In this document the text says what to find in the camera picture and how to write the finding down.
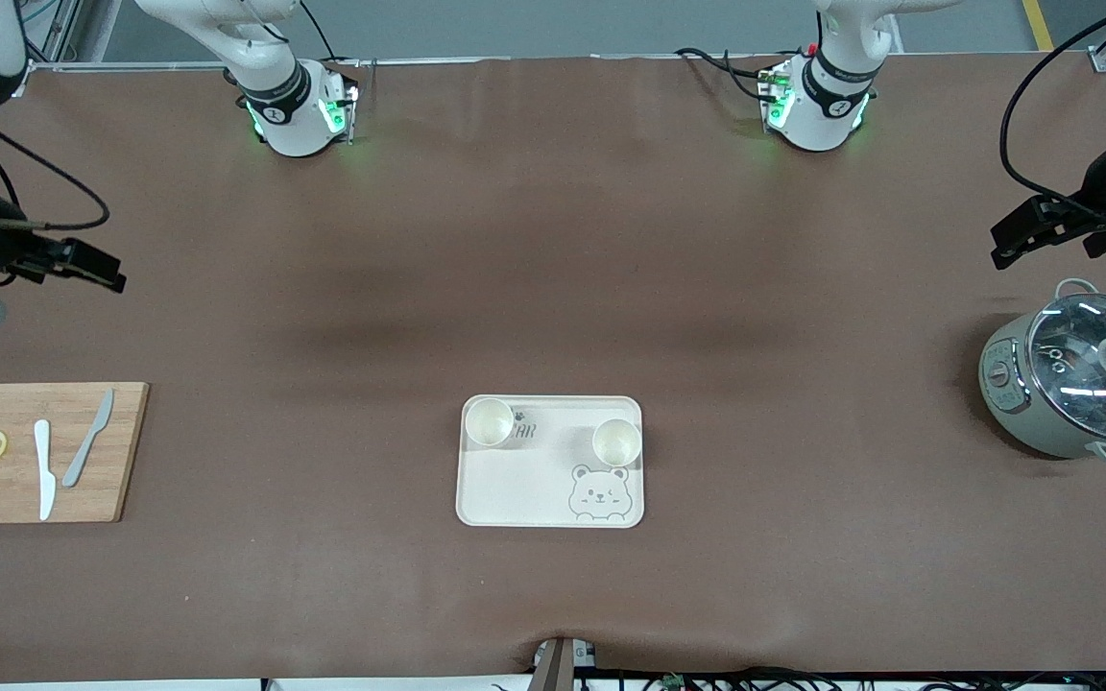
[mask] brown table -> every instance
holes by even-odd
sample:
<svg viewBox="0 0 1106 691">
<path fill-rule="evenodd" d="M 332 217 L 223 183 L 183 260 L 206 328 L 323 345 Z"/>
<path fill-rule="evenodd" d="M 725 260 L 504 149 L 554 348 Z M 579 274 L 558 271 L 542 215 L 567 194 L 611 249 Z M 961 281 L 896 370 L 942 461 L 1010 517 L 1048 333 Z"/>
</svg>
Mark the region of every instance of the brown table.
<svg viewBox="0 0 1106 691">
<path fill-rule="evenodd" d="M 677 61 L 382 67 L 361 137 L 257 144 L 216 73 L 36 74 L 0 126 L 113 208 L 122 296 L 3 291 L 0 381 L 145 380 L 115 525 L 0 526 L 0 681 L 501 673 L 601 663 L 1106 668 L 1106 467 L 1000 432 L 989 333 L 1079 245 L 998 273 L 1027 197 L 1001 109 L 1034 55 L 891 59 L 855 139 L 797 153 Z M 1073 189 L 1106 75 L 1014 130 Z M 86 201 L 0 146 L 33 218 Z M 643 405 L 623 531 L 455 516 L 478 392 Z"/>
</svg>

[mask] small round bowl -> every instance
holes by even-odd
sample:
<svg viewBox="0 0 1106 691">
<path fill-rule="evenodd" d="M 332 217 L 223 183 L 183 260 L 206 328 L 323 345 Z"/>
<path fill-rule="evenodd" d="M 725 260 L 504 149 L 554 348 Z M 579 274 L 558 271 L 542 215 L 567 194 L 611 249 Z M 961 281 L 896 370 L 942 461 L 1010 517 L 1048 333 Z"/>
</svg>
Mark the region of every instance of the small round bowl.
<svg viewBox="0 0 1106 691">
<path fill-rule="evenodd" d="M 628 467 L 643 452 L 643 433 L 632 421 L 611 419 L 603 421 L 592 436 L 592 450 L 606 467 Z"/>
<path fill-rule="evenodd" d="M 463 416 L 463 430 L 480 447 L 497 447 L 514 429 L 514 411 L 500 398 L 480 398 Z"/>
</svg>

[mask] knife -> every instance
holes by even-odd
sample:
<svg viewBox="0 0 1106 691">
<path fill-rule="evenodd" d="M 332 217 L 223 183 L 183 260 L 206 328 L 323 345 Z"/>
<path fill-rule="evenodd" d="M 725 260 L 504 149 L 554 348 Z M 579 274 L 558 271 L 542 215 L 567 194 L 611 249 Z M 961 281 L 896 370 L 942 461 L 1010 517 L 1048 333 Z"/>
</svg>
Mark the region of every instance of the knife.
<svg viewBox="0 0 1106 691">
<path fill-rule="evenodd" d="M 36 420 L 32 428 L 36 438 L 36 472 L 40 475 L 40 520 L 49 520 L 49 512 L 54 510 L 54 491 L 58 490 L 58 478 L 49 472 L 49 420 Z"/>
<path fill-rule="evenodd" d="M 88 460 L 88 451 L 92 451 L 92 441 L 96 439 L 97 433 L 101 433 L 105 429 L 105 426 L 109 425 L 109 412 L 113 411 L 113 389 L 105 391 L 105 399 L 101 401 L 101 410 L 96 411 L 96 418 L 92 420 L 92 428 L 88 428 L 87 437 L 84 437 L 84 443 L 81 443 L 80 450 L 75 451 L 75 460 L 71 461 L 71 467 L 66 469 L 66 475 L 62 477 L 62 486 L 75 486 L 75 482 L 80 481 L 80 473 L 84 472 L 84 461 Z"/>
</svg>

